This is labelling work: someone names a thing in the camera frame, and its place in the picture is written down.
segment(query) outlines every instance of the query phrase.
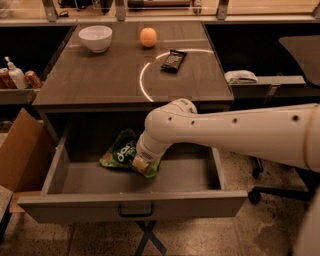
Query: counter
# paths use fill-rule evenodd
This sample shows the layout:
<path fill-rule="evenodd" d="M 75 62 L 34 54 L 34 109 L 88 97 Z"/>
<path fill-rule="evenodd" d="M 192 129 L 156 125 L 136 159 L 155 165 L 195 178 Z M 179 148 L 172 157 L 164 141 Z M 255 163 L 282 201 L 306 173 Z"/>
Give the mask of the counter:
<path fill-rule="evenodd" d="M 151 110 L 177 98 L 188 98 L 204 111 L 229 109 L 232 90 L 200 22 L 104 24 L 113 29 L 113 39 L 102 54 L 81 45 L 78 32 L 88 24 L 77 26 L 33 103 L 44 120 L 46 113 L 70 110 Z M 143 27 L 157 31 L 154 48 L 140 44 Z M 187 52 L 177 74 L 160 68 L 170 49 Z"/>

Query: bottle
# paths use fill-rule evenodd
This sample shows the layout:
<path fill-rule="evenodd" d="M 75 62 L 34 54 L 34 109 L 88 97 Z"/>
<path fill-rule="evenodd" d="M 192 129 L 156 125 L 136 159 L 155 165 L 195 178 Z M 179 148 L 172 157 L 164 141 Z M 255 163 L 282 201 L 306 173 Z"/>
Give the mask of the bottle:
<path fill-rule="evenodd" d="M 25 89 L 29 86 L 22 70 L 17 68 L 9 59 L 9 57 L 4 58 L 8 62 L 9 75 L 18 89 Z"/>

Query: green snack bag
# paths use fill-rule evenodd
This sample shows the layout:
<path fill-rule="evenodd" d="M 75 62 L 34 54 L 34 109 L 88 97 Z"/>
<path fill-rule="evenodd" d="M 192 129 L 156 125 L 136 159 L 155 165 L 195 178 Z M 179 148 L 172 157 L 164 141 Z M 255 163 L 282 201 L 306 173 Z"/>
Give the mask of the green snack bag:
<path fill-rule="evenodd" d="M 145 169 L 140 170 L 132 165 L 137 154 L 137 135 L 132 129 L 127 129 L 118 135 L 116 141 L 100 158 L 100 163 L 104 167 L 118 167 L 131 169 L 143 174 L 146 178 L 152 178 L 158 174 L 160 159 L 150 163 Z"/>

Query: open drawer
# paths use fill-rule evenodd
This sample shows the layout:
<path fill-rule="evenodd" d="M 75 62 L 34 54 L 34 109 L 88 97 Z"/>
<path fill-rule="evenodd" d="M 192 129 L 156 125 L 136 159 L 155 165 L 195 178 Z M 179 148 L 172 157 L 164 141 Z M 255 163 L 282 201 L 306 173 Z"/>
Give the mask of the open drawer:
<path fill-rule="evenodd" d="M 143 131 L 145 116 L 144 112 L 73 113 L 41 195 L 22 197 L 18 204 L 38 222 L 235 216 L 247 193 L 222 189 L 211 148 L 173 145 L 151 179 L 100 165 L 100 157 L 120 131 Z"/>

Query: floor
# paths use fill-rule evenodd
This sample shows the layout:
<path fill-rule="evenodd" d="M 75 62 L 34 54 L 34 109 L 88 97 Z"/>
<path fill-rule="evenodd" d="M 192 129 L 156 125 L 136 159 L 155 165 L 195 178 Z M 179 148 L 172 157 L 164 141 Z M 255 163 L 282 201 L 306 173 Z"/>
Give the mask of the floor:
<path fill-rule="evenodd" d="M 1 123 L 0 144 L 9 125 Z M 304 190 L 294 169 L 263 161 L 252 177 L 251 158 L 220 151 L 226 189 L 255 185 Z M 283 256 L 294 247 L 308 204 L 262 195 L 246 200 L 236 217 L 157 222 L 38 224 L 25 213 L 12 215 L 0 255 Z"/>

